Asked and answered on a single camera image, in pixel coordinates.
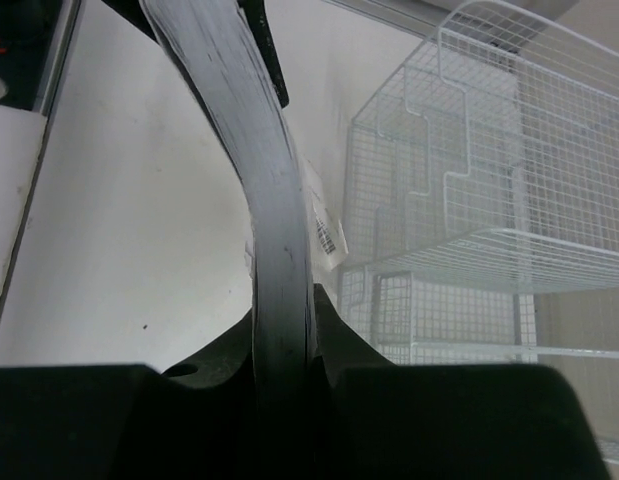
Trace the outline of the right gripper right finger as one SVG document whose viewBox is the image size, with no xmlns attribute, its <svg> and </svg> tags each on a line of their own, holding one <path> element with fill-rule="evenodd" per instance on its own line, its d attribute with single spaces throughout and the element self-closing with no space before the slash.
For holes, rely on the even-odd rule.
<svg viewBox="0 0 619 480">
<path fill-rule="evenodd" d="M 606 479 L 579 399 L 538 364 L 400 366 L 313 288 L 321 479 Z"/>
</svg>

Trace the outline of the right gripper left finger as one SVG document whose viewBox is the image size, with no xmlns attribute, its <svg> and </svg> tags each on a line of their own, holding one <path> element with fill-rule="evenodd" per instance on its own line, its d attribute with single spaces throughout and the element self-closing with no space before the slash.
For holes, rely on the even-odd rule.
<svg viewBox="0 0 619 480">
<path fill-rule="evenodd" d="M 243 319 L 165 372 L 0 367 L 0 479 L 245 479 L 253 380 Z"/>
</svg>

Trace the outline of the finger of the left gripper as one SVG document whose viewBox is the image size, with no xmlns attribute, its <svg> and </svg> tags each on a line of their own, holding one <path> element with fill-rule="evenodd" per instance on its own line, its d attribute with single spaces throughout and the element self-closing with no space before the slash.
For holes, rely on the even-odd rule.
<svg viewBox="0 0 619 480">
<path fill-rule="evenodd" d="M 289 95 L 267 19 L 265 3 L 263 0 L 238 0 L 238 6 L 246 17 L 279 103 L 285 108 L 289 105 Z"/>
</svg>

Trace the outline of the grey white booklet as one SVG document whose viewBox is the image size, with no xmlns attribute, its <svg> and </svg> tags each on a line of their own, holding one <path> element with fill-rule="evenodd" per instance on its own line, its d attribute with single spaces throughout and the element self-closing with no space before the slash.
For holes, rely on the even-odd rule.
<svg viewBox="0 0 619 480">
<path fill-rule="evenodd" d="M 253 232 L 258 403 L 291 408 L 316 351 L 317 226 L 284 108 L 238 1 L 143 1 L 140 8 L 241 182 Z"/>
</svg>

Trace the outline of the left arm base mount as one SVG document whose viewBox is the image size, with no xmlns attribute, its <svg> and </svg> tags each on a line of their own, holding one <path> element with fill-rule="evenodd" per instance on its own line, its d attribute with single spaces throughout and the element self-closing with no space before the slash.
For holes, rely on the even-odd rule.
<svg viewBox="0 0 619 480">
<path fill-rule="evenodd" d="M 0 1 L 0 104 L 31 111 L 40 87 L 62 1 Z"/>
</svg>

